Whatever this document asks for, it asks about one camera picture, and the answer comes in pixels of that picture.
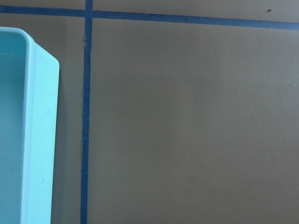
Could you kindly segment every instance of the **blue tape line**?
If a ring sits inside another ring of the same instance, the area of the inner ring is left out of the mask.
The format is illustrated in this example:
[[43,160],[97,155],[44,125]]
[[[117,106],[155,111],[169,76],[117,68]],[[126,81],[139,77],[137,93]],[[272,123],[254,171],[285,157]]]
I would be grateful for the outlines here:
[[87,224],[87,196],[88,196],[88,150],[89,150],[89,108],[90,108],[90,55],[92,49],[93,0],[85,2],[85,48],[83,75],[83,115],[82,115],[82,143],[83,154],[81,163],[81,224]]
[[[0,6],[0,13],[85,17],[85,10],[64,9],[64,8]],[[292,23],[292,22],[242,20],[242,19],[227,19],[227,18],[185,16],[185,15],[124,13],[124,12],[110,12],[110,11],[92,12],[92,8],[90,13],[92,14],[93,18],[100,18],[100,19],[178,22],[178,23],[193,23],[193,24],[207,24],[207,25],[299,30],[299,23]]]
[[15,7],[0,6],[0,13],[9,14],[31,14],[31,15],[56,15],[84,17],[85,10],[66,8],[42,8],[42,7]]
[[101,19],[178,22],[178,23],[193,23],[193,24],[208,24],[208,25],[238,26],[238,27],[299,30],[299,23],[259,21],[259,20],[240,20],[240,19],[226,19],[226,18],[185,16],[185,15],[94,11],[93,17],[101,18]]

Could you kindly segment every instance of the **blue painter's tape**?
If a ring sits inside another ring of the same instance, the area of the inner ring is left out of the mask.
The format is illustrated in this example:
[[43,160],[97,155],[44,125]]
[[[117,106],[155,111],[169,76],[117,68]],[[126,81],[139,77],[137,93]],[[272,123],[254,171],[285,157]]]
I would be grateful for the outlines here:
[[88,150],[89,150],[89,108],[90,108],[90,55],[92,48],[93,28],[93,0],[85,2],[85,41],[84,75],[83,75],[83,115],[82,115],[82,143],[83,154],[81,163],[81,224],[87,224],[87,196],[88,196]]
[[223,26],[299,30],[299,23],[259,21],[259,20],[240,20],[240,19],[226,19],[226,18],[185,16],[185,15],[164,15],[164,14],[94,11],[93,17],[94,18],[102,18],[102,19],[117,19],[117,20],[179,22],[179,23],[223,25]]
[[56,15],[84,17],[85,10],[66,8],[42,8],[42,7],[16,7],[0,6],[0,13],[9,14],[30,14],[30,15]]

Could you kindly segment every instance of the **blue tape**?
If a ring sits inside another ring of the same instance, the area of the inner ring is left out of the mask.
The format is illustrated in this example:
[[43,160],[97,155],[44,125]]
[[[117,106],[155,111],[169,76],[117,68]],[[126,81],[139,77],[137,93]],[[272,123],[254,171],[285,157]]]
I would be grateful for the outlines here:
[[82,115],[82,144],[83,154],[81,163],[81,224],[87,224],[88,196],[88,150],[89,150],[89,108],[90,108],[90,55],[92,48],[93,0],[85,2],[85,48],[83,75],[83,115]]
[[193,23],[193,24],[208,24],[208,25],[238,26],[238,27],[299,30],[299,23],[259,21],[259,20],[240,20],[240,19],[226,19],[226,18],[185,16],[185,15],[94,11],[93,17],[101,18],[101,19],[178,22],[178,23]]
[[[242,19],[227,19],[227,18],[185,16],[185,15],[92,11],[92,8],[90,8],[89,10],[90,10],[89,14],[91,14],[93,18],[100,18],[100,19],[178,22],[178,23],[193,23],[193,24],[207,24],[207,25],[299,30],[299,23],[292,23],[292,22],[242,20]],[[85,17],[85,10],[64,9],[64,8],[43,8],[43,7],[0,6],[0,13]]]
[[0,6],[0,13],[85,17],[85,10],[66,8]]

